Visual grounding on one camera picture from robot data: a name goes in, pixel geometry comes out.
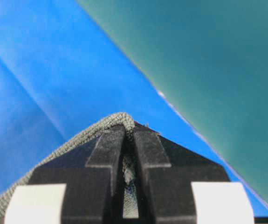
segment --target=blue fabric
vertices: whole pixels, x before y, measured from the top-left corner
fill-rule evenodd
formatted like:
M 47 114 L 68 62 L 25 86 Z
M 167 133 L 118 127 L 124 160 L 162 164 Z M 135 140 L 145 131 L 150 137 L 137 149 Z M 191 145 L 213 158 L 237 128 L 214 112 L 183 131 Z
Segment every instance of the blue fabric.
M 0 192 L 73 135 L 121 111 L 240 181 L 75 2 L 0 0 Z M 255 215 L 268 216 L 246 189 Z

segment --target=gray fabric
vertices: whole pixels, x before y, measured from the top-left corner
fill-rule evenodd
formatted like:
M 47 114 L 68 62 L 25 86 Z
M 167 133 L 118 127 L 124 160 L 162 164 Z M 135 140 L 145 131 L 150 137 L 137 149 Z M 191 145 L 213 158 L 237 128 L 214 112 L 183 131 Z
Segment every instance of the gray fabric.
M 42 165 L 46 162 L 49 162 L 58 156 L 65 154 L 66 152 L 72 150 L 73 148 L 75 148 L 79 145 L 82 145 L 82 144 L 90 141 L 91 139 L 101 135 L 103 130 L 108 129 L 114 125 L 124 125 L 125 130 L 126 130 L 126 136 L 130 141 L 132 141 L 132 130 L 135 127 L 135 123 L 134 123 L 134 120 L 132 119 L 132 117 L 130 115 L 128 115 L 127 113 L 124 113 L 124 112 L 115 113 L 115 114 L 112 114 L 112 115 L 100 120 L 99 122 L 93 124 L 92 126 L 88 127 L 84 131 L 77 134 L 71 140 L 69 140 L 68 142 L 63 144 L 61 147 L 57 148 L 51 155 L 49 155 L 42 162 L 40 162 L 38 165 L 36 165 L 32 170 L 30 170 L 28 173 L 26 173 L 25 176 L 23 176 L 20 180 L 18 180 L 16 183 L 14 183 L 7 191 L 5 191 L 4 193 L 2 193 L 0 195 L 0 218 L 4 217 L 8 203 L 12 197 L 12 194 L 13 194 L 15 188 L 18 185 L 27 184 L 33 170 L 36 167 L 38 167 L 39 165 Z M 132 175 L 133 172 L 129 171 L 127 168 L 124 168 L 124 170 L 127 170 L 127 173 L 131 173 L 130 176 L 127 176 L 125 178 L 128 180 L 128 183 L 130 183 L 132 178 L 133 178 L 133 175 Z M 134 190 L 129 190 L 129 191 L 127 191 L 127 194 L 125 194 L 125 196 L 126 196 L 125 202 L 127 204 L 126 211 L 134 211 L 134 213 L 135 212 L 137 213 L 137 202 L 133 199 L 134 198 L 133 196 L 130 196 L 131 194 L 134 194 L 134 193 L 135 193 Z
M 126 187 L 124 189 L 124 218 L 138 218 L 138 203 L 135 180 L 135 161 L 129 155 L 124 156 L 123 173 Z

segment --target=white tape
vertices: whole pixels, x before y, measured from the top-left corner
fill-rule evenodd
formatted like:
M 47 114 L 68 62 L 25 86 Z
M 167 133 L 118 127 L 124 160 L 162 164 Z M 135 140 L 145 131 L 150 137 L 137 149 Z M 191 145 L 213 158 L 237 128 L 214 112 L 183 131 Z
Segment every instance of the white tape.
M 60 224 L 66 184 L 18 186 L 5 214 L 5 224 Z
M 239 182 L 192 182 L 197 224 L 254 224 L 247 194 Z

